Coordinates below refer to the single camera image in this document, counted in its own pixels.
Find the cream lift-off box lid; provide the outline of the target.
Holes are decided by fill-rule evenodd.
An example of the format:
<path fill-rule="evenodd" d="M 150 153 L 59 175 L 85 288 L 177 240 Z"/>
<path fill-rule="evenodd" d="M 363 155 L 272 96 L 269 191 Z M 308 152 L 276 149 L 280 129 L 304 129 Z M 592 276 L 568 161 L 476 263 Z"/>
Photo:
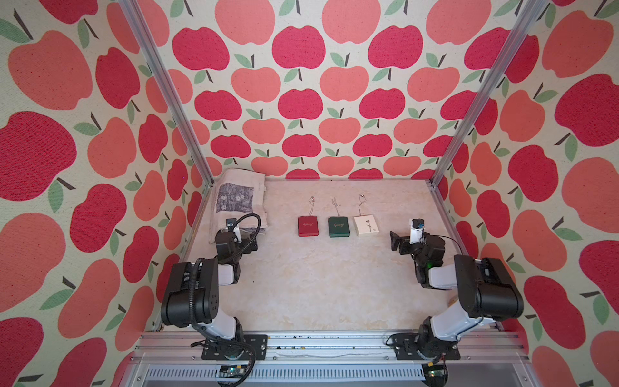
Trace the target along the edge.
<path fill-rule="evenodd" d="M 358 236 L 375 235 L 380 232 L 377 221 L 371 214 L 354 217 L 354 224 Z"/>

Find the red jewelry box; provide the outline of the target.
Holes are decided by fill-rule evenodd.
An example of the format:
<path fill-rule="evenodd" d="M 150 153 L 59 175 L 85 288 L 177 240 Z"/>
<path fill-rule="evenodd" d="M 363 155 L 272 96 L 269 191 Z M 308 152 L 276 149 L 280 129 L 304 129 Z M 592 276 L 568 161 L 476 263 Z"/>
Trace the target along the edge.
<path fill-rule="evenodd" d="M 319 221 L 314 215 L 306 215 L 298 218 L 298 236 L 314 237 L 319 236 Z"/>

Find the green jewelry box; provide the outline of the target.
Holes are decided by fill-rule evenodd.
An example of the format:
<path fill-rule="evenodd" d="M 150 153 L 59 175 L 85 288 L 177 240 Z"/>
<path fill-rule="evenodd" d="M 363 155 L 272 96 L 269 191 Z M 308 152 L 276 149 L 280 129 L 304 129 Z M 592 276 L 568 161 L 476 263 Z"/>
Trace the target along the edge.
<path fill-rule="evenodd" d="M 330 238 L 347 238 L 351 235 L 348 217 L 336 216 L 328 219 Z"/>

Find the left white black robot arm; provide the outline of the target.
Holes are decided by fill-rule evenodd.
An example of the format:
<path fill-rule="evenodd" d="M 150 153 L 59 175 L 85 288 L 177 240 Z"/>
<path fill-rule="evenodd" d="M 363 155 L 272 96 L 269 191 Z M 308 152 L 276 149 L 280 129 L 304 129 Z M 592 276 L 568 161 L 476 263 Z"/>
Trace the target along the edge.
<path fill-rule="evenodd" d="M 237 318 L 219 309 L 219 289 L 240 280 L 240 259 L 257 249 L 257 233 L 238 232 L 216 235 L 217 255 L 212 259 L 175 264 L 161 304 L 161 319 L 166 326 L 192 327 L 207 340 L 242 346 L 243 328 Z"/>

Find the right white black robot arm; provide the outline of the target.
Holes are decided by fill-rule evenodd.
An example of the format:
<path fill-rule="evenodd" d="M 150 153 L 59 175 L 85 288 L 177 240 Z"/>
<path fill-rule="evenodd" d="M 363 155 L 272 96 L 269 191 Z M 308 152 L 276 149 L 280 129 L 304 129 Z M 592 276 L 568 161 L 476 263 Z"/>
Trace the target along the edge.
<path fill-rule="evenodd" d="M 446 265 L 444 238 L 419 229 L 410 237 L 391 232 L 390 242 L 393 251 L 413 258 L 415 276 L 422 288 L 457 291 L 456 303 L 425 319 L 419 327 L 415 345 L 423 356 L 438 356 L 452 349 L 476 327 L 522 315 L 522 295 L 501 260 L 477 260 L 459 254 Z"/>

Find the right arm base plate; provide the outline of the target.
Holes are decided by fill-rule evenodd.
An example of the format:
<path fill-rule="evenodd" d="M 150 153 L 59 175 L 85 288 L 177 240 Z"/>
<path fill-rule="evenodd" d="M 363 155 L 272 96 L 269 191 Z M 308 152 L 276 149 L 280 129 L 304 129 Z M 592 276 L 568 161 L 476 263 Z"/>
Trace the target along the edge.
<path fill-rule="evenodd" d="M 385 346 L 393 349 L 398 361 L 458 361 L 461 355 L 457 342 L 439 340 L 432 335 L 396 333 Z"/>

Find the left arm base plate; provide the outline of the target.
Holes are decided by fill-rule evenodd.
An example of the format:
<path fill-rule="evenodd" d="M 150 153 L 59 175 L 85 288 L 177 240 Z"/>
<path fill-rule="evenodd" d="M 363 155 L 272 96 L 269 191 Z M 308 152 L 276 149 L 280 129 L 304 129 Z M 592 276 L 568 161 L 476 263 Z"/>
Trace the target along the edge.
<path fill-rule="evenodd" d="M 213 342 L 206 340 L 201 353 L 204 361 L 249 361 L 251 354 L 254 359 L 264 361 L 269 337 L 267 335 L 245 335 L 243 345 L 232 340 Z"/>

